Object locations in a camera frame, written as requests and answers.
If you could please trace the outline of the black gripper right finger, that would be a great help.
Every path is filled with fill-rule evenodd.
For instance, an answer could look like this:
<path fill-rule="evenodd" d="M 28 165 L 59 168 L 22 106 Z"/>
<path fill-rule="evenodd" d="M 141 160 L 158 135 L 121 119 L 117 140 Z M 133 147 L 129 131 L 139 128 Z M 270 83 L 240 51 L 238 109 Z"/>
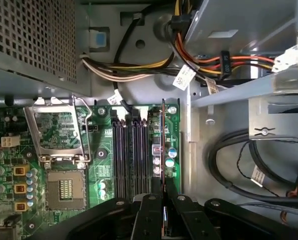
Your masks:
<path fill-rule="evenodd" d="M 227 202 L 212 198 L 204 206 L 178 194 L 166 179 L 166 194 L 191 240 L 298 240 L 298 230 Z"/>

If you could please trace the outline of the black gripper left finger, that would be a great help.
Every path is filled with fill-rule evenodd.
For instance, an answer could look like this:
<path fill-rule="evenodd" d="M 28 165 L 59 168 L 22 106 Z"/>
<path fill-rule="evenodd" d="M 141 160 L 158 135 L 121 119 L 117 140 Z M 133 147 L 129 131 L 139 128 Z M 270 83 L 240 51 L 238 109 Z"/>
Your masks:
<path fill-rule="evenodd" d="M 62 240 L 160 240 L 163 224 L 163 182 L 152 179 L 153 190 L 133 202 L 113 198 L 71 218 Z"/>

